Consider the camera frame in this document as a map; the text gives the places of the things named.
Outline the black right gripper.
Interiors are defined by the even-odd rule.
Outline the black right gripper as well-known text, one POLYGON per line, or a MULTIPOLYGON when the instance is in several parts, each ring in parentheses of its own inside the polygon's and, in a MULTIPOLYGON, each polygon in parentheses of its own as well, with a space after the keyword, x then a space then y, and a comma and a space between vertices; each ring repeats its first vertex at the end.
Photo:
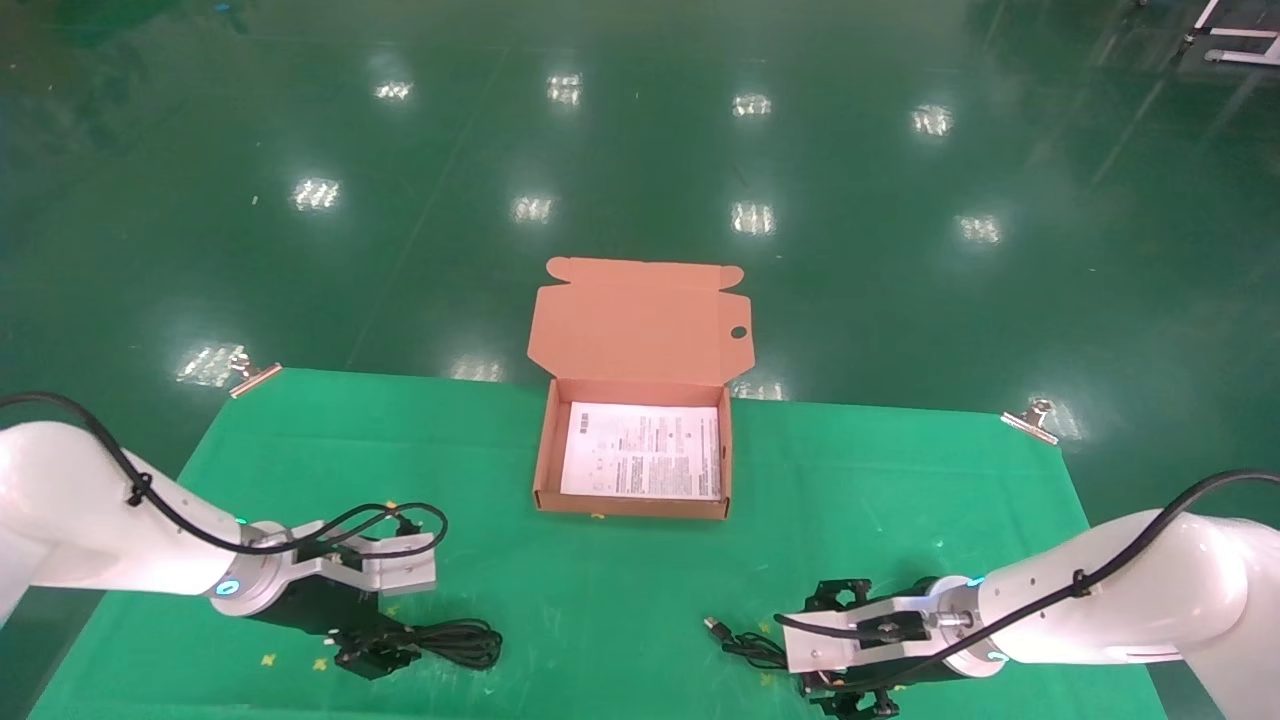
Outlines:
MULTIPOLYGON (((899 639, 869 642, 868 647, 891 647, 892 659, 874 667, 797 674, 797 688, 809 705, 828 719, 893 719, 900 707, 890 692, 902 669, 956 644, 986 628, 977 607, 979 584, 969 577, 927 577, 892 594, 874 597, 874 629, 893 624, 899 639)), ((805 612, 845 612, 869 601, 872 583, 865 578, 819 582, 805 598, 805 612)), ((905 679, 904 685, 984 679, 993 676, 993 641, 984 639, 951 653, 905 679)))

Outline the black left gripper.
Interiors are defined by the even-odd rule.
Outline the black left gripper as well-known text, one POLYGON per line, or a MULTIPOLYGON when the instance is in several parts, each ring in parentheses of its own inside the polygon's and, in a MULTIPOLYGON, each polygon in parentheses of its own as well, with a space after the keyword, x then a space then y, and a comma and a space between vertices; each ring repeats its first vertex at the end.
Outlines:
POLYGON ((334 664, 370 682, 421 659, 413 629, 381 612, 376 594, 325 577, 289 583, 250 619, 334 641, 334 664))

